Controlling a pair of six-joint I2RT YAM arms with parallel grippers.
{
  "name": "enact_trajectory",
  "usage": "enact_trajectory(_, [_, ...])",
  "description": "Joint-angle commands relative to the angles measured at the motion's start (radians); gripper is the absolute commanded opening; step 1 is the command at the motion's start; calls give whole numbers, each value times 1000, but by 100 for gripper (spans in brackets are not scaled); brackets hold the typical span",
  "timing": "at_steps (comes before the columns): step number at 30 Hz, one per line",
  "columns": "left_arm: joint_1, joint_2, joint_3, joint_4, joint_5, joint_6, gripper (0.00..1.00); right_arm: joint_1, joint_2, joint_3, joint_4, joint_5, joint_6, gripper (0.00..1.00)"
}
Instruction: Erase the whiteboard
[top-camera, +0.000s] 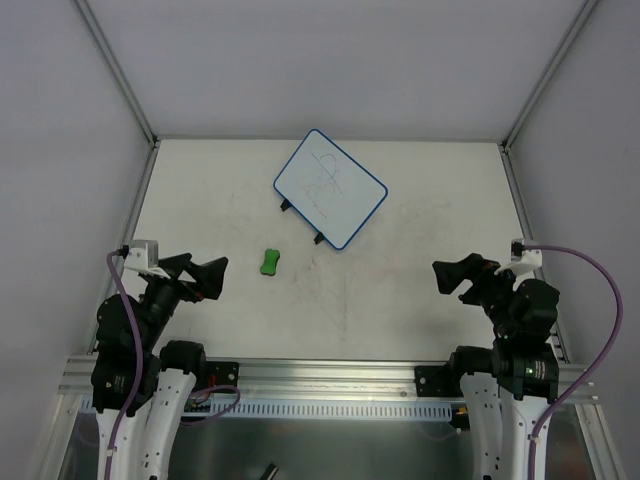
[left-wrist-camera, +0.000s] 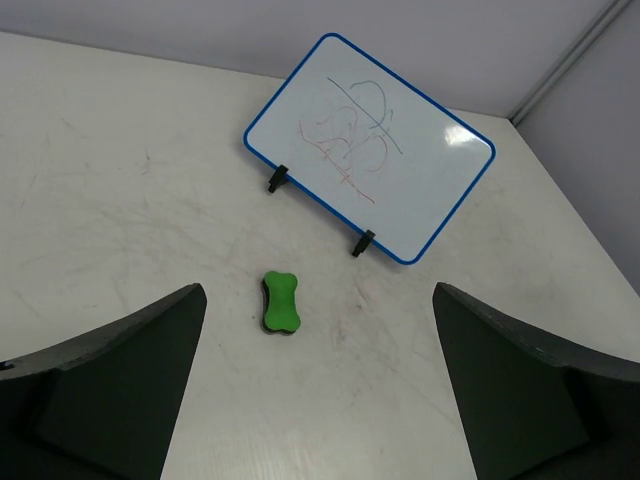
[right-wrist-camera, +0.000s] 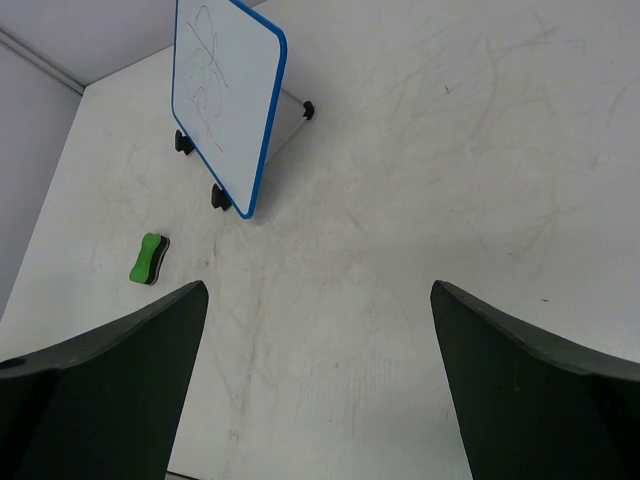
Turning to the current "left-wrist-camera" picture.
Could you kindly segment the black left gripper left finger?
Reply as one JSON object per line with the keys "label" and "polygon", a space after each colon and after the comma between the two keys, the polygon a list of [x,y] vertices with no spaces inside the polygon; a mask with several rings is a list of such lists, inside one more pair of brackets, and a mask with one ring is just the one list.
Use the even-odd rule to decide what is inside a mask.
{"label": "black left gripper left finger", "polygon": [[1,364],[4,479],[158,479],[205,318],[187,285]]}

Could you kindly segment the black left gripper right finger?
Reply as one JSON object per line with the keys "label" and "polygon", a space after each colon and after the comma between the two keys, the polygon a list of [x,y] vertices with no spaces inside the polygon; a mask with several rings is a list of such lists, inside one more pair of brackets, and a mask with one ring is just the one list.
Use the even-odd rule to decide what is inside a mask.
{"label": "black left gripper right finger", "polygon": [[636,479],[639,365],[510,317],[453,285],[436,327],[480,479]]}

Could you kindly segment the green bone-shaped eraser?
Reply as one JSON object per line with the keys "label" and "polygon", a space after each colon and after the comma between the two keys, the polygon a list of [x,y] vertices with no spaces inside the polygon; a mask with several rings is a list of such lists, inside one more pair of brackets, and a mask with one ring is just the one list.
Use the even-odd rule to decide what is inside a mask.
{"label": "green bone-shaped eraser", "polygon": [[264,313],[262,326],[272,334],[292,335],[301,326],[296,307],[298,279],[292,273],[267,272],[262,280]]}

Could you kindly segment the blue-framed whiteboard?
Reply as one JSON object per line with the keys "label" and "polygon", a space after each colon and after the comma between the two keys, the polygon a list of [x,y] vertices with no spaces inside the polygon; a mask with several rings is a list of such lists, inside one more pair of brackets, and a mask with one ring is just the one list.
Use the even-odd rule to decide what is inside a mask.
{"label": "blue-framed whiteboard", "polygon": [[496,155],[487,137],[336,33],[316,42],[243,141],[403,265],[424,255]]}

